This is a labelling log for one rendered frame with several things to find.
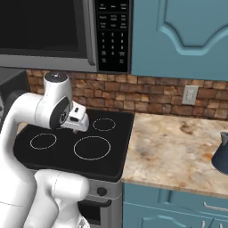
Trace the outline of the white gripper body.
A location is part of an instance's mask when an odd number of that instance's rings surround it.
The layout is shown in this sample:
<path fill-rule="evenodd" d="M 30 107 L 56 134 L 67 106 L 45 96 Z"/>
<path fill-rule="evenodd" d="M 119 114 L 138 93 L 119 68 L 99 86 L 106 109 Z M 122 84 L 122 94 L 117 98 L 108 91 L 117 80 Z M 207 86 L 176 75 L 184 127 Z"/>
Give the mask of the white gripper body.
<path fill-rule="evenodd" d="M 67 120 L 61 125 L 61 127 L 72 129 L 73 132 L 86 132 L 89 128 L 89 118 L 87 114 L 84 115 L 81 121 L 76 121 L 75 118 L 68 117 Z"/>

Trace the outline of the black hob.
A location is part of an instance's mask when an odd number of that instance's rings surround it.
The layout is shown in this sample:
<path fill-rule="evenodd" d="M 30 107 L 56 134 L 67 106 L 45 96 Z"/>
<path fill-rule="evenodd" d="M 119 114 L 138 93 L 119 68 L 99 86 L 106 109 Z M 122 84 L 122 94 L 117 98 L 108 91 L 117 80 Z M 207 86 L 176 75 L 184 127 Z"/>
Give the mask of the black hob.
<path fill-rule="evenodd" d="M 123 173 L 134 114 L 89 110 L 89 128 L 74 133 L 27 125 L 16 136 L 14 155 L 30 169 L 50 168 L 116 182 Z"/>

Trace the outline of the dark grey appliance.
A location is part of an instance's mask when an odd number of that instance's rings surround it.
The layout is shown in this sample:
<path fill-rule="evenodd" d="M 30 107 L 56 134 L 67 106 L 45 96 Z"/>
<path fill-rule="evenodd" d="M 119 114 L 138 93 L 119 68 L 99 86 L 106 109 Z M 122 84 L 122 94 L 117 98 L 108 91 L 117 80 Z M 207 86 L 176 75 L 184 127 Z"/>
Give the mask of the dark grey appliance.
<path fill-rule="evenodd" d="M 14 101 L 29 91 L 26 70 L 0 67 L 0 131 Z"/>

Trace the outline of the black and steel microwave oven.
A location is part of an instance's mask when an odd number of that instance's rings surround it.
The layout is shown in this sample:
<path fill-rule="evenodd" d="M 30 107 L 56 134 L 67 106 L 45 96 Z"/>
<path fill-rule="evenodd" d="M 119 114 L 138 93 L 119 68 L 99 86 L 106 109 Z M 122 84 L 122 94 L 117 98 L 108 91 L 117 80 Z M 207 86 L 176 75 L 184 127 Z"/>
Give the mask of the black and steel microwave oven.
<path fill-rule="evenodd" d="M 131 55 L 131 0 L 94 0 L 98 70 L 127 73 Z"/>

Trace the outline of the blue drawer front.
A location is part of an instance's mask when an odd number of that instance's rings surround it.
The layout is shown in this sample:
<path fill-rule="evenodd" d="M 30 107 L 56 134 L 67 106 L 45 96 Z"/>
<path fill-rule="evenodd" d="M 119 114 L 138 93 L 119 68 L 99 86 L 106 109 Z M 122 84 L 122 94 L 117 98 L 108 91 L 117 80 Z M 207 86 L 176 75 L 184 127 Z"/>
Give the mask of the blue drawer front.
<path fill-rule="evenodd" d="M 124 202 L 150 208 L 166 208 L 170 210 L 188 211 L 204 215 L 228 217 L 228 213 L 208 209 L 203 206 L 207 202 L 210 206 L 228 208 L 228 199 L 214 198 L 205 195 L 182 191 L 172 191 L 155 187 L 123 184 Z"/>

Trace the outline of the microwave oven door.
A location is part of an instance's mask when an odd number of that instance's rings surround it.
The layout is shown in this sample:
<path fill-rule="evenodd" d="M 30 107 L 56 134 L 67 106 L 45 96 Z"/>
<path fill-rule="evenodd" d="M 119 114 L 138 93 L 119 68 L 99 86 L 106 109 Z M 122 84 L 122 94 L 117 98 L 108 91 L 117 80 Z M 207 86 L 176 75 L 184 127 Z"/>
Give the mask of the microwave oven door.
<path fill-rule="evenodd" d="M 0 0 L 0 66 L 82 72 L 87 60 L 83 0 Z"/>

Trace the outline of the blue base cupboard door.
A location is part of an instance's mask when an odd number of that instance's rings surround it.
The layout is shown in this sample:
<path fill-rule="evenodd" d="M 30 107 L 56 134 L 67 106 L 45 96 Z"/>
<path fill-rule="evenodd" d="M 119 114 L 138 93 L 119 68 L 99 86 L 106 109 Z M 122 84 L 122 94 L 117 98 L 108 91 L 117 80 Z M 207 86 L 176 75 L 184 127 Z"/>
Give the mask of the blue base cupboard door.
<path fill-rule="evenodd" d="M 123 204 L 123 228 L 208 228 L 211 219 L 165 209 L 148 208 L 130 203 Z"/>

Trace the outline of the dark blue kettle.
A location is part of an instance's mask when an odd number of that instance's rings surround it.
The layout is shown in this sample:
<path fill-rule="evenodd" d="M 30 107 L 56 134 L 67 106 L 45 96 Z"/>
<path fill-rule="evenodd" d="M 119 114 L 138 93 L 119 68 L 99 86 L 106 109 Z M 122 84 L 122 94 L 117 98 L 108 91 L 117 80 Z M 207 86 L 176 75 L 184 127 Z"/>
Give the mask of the dark blue kettle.
<path fill-rule="evenodd" d="M 212 165 L 219 172 L 228 175 L 228 132 L 221 132 L 221 144 L 217 148 Z"/>

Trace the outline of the grey wall socket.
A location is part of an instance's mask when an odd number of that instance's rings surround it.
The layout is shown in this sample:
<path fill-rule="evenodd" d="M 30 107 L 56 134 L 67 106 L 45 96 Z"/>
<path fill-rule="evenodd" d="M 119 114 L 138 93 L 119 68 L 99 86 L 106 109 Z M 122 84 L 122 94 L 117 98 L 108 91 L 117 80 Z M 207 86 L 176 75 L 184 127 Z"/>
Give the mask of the grey wall socket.
<path fill-rule="evenodd" d="M 199 87 L 197 85 L 187 85 L 183 91 L 182 104 L 194 105 L 198 94 Z"/>

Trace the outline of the blue wall cupboard door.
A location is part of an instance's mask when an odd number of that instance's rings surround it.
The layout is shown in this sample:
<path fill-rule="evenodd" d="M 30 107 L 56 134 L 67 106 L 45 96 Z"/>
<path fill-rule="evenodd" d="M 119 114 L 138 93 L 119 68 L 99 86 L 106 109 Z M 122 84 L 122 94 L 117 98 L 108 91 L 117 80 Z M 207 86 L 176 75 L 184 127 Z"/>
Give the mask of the blue wall cupboard door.
<path fill-rule="evenodd" d="M 134 0 L 132 73 L 228 81 L 228 0 Z"/>

